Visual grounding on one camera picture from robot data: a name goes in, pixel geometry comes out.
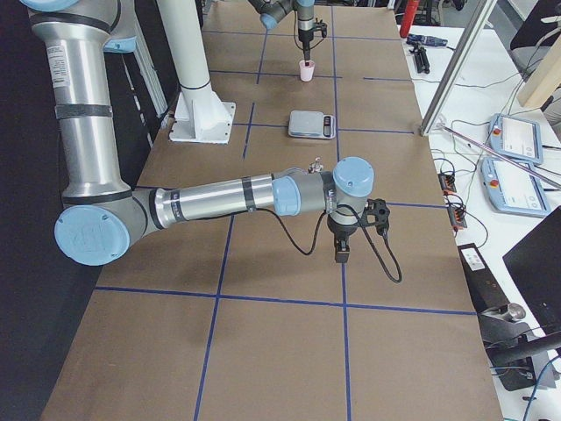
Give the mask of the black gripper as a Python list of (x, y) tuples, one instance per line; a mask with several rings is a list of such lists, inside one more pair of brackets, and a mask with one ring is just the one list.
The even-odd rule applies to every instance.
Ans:
[(350, 237), (358, 228), (357, 222), (350, 225), (339, 223), (332, 216), (328, 217), (328, 228), (334, 236), (335, 262), (347, 263), (350, 257)]
[(313, 40), (314, 33), (314, 20), (313, 18), (304, 20), (303, 18), (297, 19), (298, 27), (298, 40), (302, 44), (303, 58), (305, 61), (311, 61), (311, 50), (312, 47), (310, 43)]

